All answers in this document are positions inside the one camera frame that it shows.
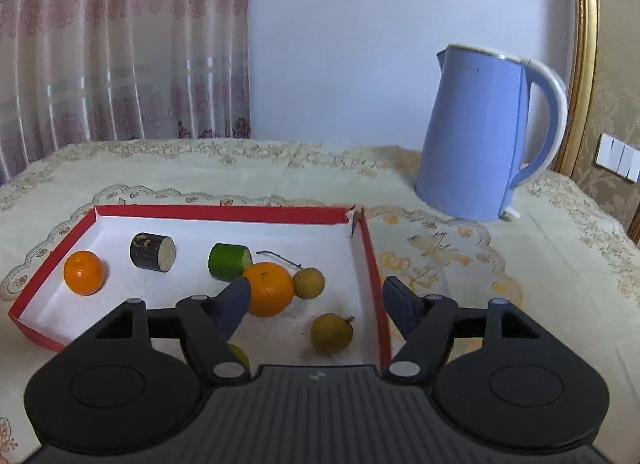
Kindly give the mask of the white wall switch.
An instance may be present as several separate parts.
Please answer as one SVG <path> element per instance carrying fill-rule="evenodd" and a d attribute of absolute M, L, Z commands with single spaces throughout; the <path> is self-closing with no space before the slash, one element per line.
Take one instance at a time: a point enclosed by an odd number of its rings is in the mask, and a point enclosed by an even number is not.
<path fill-rule="evenodd" d="M 597 166 L 631 181 L 638 183 L 640 172 L 640 152 L 608 134 L 602 134 L 599 140 L 596 160 Z"/>

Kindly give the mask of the dark sugarcane piece in tray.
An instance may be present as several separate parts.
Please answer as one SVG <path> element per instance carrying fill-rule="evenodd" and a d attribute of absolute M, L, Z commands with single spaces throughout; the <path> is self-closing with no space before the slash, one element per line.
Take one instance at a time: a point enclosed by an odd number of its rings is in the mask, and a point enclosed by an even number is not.
<path fill-rule="evenodd" d="M 168 273 L 176 260 L 177 249 L 171 237 L 139 232 L 130 242 L 129 256 L 140 269 Z"/>

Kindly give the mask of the red shallow cardboard tray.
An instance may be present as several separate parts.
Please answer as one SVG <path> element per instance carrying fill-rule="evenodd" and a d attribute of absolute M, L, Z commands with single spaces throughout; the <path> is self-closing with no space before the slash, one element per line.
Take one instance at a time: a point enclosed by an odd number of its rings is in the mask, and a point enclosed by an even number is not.
<path fill-rule="evenodd" d="M 59 351 L 126 299 L 158 309 L 216 296 L 250 264 L 264 264 L 281 281 L 299 268 L 324 278 L 317 297 L 280 294 L 277 314 L 260 310 L 241 322 L 232 342 L 253 364 L 322 363 L 308 332 L 325 313 L 354 324 L 335 363 L 390 361 L 381 279 L 355 206 L 93 206 L 22 278 L 9 315 L 29 340 Z"/>

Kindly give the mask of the embroidered beige tablecloth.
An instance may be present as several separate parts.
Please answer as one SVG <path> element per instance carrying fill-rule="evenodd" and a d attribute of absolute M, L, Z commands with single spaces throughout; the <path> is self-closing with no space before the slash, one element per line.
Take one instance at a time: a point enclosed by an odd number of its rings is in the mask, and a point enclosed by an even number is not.
<path fill-rule="evenodd" d="M 378 268 L 466 307 L 509 299 L 596 368 L 611 404 L 597 439 L 639 458 L 639 250 L 570 179 L 515 192 L 518 218 L 453 221 L 414 193 L 420 155 L 247 139 L 78 143 L 1 188 L 1 304 L 96 204 L 353 205 L 367 211 Z"/>

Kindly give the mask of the pink patterned curtain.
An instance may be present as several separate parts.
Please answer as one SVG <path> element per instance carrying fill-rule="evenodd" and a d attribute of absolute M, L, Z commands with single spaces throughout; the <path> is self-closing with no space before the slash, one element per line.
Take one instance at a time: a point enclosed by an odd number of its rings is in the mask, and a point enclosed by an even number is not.
<path fill-rule="evenodd" d="M 246 138 L 248 0 L 1 0 L 1 177 L 71 143 Z"/>

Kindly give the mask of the green cucumber piece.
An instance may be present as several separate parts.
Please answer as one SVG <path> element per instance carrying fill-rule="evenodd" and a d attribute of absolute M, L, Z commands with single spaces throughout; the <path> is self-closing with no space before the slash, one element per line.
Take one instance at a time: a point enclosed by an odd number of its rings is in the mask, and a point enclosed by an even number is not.
<path fill-rule="evenodd" d="M 218 280 L 232 281 L 253 265 L 250 250 L 244 245 L 216 243 L 208 255 L 210 275 Z"/>

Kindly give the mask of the gold headboard frame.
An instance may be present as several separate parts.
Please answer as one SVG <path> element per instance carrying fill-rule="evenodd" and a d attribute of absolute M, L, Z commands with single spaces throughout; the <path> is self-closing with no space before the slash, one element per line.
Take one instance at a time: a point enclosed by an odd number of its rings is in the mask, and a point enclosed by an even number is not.
<path fill-rule="evenodd" d="M 570 0 L 570 124 L 552 169 L 639 241 L 639 185 L 596 164 L 603 134 L 639 147 L 639 0 Z"/>

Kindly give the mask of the small brown longan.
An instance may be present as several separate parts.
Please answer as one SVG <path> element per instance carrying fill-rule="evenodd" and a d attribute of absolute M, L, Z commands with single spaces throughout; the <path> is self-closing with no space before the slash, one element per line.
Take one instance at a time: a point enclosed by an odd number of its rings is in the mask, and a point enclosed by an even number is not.
<path fill-rule="evenodd" d="M 322 272 L 314 267 L 302 268 L 293 277 L 294 292 L 299 299 L 315 299 L 326 287 Z"/>

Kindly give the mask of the right orange mandarin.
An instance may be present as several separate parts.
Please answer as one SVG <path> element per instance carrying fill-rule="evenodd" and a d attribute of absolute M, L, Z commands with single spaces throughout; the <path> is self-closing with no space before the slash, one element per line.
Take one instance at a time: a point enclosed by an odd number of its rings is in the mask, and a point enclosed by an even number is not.
<path fill-rule="evenodd" d="M 250 282 L 248 312 L 256 317 L 282 313 L 294 297 L 294 282 L 288 271 L 275 263 L 257 263 L 248 267 L 243 277 Z"/>

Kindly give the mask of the orange mandarin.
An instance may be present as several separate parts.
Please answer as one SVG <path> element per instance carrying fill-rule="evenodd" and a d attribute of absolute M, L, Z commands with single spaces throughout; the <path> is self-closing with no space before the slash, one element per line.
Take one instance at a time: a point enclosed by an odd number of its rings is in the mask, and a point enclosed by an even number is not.
<path fill-rule="evenodd" d="M 72 253 L 63 266 L 66 287 L 80 296 L 99 292 L 105 281 L 105 268 L 98 255 L 81 250 Z"/>
<path fill-rule="evenodd" d="M 294 297 L 294 282 L 288 271 L 275 263 L 257 263 L 248 267 L 243 277 L 250 282 L 248 312 L 256 317 L 282 313 Z"/>

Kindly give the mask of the yellowish longan fruit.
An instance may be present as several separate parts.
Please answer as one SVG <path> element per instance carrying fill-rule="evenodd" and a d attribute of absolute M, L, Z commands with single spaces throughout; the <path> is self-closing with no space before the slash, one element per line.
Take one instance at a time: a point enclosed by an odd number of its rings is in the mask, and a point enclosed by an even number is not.
<path fill-rule="evenodd" d="M 314 319 L 310 330 L 311 344 L 320 354 L 337 354 L 347 348 L 354 338 L 353 317 L 324 314 Z"/>

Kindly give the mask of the blue electric kettle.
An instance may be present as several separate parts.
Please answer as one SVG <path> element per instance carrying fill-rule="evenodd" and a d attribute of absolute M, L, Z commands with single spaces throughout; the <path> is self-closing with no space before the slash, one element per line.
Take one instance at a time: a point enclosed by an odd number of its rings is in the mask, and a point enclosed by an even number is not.
<path fill-rule="evenodd" d="M 446 215 L 496 221 L 514 190 L 559 152 L 568 102 L 561 76 L 535 59 L 450 44 L 437 55 L 440 80 L 424 139 L 416 195 Z M 524 160 L 529 96 L 547 99 L 546 137 Z"/>

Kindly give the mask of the green tomato in tray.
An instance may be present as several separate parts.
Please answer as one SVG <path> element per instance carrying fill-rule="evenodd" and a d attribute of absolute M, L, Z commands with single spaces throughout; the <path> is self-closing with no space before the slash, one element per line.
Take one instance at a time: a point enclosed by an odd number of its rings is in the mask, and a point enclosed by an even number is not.
<path fill-rule="evenodd" d="M 232 351 L 232 354 L 234 354 L 234 357 L 239 360 L 242 366 L 247 369 L 247 372 L 250 372 L 250 359 L 248 359 L 244 350 L 231 343 L 228 344 L 228 348 Z"/>

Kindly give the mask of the left orange mandarin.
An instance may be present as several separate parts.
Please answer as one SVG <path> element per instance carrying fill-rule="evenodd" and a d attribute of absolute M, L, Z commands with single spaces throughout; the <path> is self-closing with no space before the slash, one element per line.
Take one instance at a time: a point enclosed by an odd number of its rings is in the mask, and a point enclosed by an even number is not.
<path fill-rule="evenodd" d="M 105 281 L 105 268 L 98 255 L 81 250 L 72 253 L 63 266 L 66 287 L 80 296 L 99 292 Z"/>

